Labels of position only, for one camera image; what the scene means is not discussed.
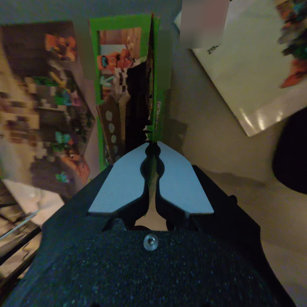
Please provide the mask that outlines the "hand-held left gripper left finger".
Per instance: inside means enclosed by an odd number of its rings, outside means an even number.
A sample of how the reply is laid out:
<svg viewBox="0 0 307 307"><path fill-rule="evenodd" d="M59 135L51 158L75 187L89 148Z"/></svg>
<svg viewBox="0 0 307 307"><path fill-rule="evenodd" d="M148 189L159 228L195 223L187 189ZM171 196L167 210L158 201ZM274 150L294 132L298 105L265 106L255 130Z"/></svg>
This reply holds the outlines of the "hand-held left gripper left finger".
<svg viewBox="0 0 307 307"><path fill-rule="evenodd" d="M149 208L152 143L145 142L112 167L92 202L90 215L145 215Z"/></svg>

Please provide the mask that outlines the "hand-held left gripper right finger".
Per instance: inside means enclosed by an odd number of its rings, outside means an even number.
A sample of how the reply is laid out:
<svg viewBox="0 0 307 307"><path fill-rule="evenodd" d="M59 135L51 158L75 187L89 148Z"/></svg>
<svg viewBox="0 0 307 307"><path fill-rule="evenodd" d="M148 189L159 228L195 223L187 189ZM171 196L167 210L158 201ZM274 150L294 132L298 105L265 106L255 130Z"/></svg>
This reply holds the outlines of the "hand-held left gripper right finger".
<svg viewBox="0 0 307 307"><path fill-rule="evenodd" d="M214 210L191 163L180 153L157 142L164 171L159 180L163 200L189 214L213 214Z"/></svg>

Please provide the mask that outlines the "green toy brick box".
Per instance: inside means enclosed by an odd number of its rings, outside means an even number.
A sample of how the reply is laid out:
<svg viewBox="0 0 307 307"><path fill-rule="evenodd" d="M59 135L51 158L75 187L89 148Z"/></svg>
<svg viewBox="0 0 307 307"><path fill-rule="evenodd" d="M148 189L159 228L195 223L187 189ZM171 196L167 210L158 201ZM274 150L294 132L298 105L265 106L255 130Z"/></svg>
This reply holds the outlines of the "green toy brick box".
<svg viewBox="0 0 307 307"><path fill-rule="evenodd" d="M153 13L1 25L1 180L67 201L163 135Z"/></svg>

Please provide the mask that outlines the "white instruction booklet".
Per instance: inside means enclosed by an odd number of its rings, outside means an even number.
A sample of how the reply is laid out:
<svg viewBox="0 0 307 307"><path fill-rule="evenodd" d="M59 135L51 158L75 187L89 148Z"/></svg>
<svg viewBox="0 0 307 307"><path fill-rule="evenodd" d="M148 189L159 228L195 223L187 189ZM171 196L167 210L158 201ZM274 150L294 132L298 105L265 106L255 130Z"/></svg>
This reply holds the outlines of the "white instruction booklet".
<svg viewBox="0 0 307 307"><path fill-rule="evenodd" d="M248 136L306 107L306 1L229 1L219 44L192 49Z"/></svg>

